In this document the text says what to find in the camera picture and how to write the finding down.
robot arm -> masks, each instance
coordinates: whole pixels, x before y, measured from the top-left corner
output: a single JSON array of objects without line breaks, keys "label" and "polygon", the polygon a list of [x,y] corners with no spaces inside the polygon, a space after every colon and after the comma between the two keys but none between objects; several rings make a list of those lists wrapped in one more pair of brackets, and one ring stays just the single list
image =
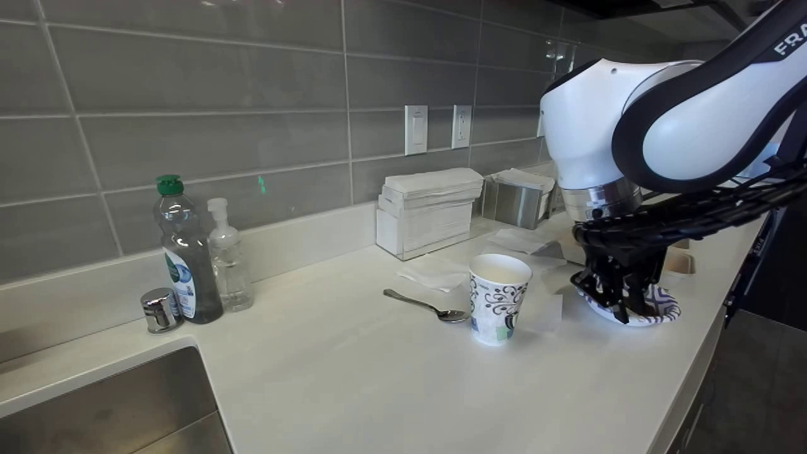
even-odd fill
[{"label": "robot arm", "polygon": [[[595,61],[542,95],[584,270],[573,283],[614,317],[641,313],[666,247],[748,222],[807,192],[807,3],[783,0],[713,61]],[[769,172],[727,183],[788,121]],[[674,192],[641,204],[638,188]]]}]

tile backsplash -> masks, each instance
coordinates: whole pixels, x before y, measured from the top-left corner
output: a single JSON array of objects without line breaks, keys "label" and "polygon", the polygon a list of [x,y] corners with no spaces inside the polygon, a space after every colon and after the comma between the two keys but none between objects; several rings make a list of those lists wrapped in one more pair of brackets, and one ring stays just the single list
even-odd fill
[{"label": "tile backsplash", "polygon": [[[153,250],[164,172],[246,230],[370,201],[385,173],[540,164],[555,75],[676,52],[540,0],[1,0],[0,283]],[[423,157],[406,104],[430,109]]]}]

green bottle cap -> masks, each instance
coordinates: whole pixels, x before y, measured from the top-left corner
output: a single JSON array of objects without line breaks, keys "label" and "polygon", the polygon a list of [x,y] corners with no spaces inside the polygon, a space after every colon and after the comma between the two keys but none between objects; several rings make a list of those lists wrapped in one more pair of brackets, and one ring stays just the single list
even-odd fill
[{"label": "green bottle cap", "polygon": [[179,196],[184,192],[184,183],[179,173],[162,173],[157,175],[157,192],[158,196]]}]

bottle label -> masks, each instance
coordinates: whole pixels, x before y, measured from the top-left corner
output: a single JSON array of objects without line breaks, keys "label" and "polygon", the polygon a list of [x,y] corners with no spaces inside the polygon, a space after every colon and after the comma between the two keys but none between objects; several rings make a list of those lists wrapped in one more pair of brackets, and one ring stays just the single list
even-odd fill
[{"label": "bottle label", "polygon": [[170,286],[179,303],[179,313],[184,317],[193,317],[197,314],[193,274],[179,254],[174,254],[170,250],[164,250],[164,251],[167,251],[167,264],[169,264]]}]

sink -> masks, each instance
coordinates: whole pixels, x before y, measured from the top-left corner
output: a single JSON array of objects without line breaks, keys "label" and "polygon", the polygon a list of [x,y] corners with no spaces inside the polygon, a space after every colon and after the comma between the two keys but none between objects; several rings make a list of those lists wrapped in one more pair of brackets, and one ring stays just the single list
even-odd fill
[{"label": "sink", "polygon": [[232,454],[193,347],[0,418],[13,454]]}]

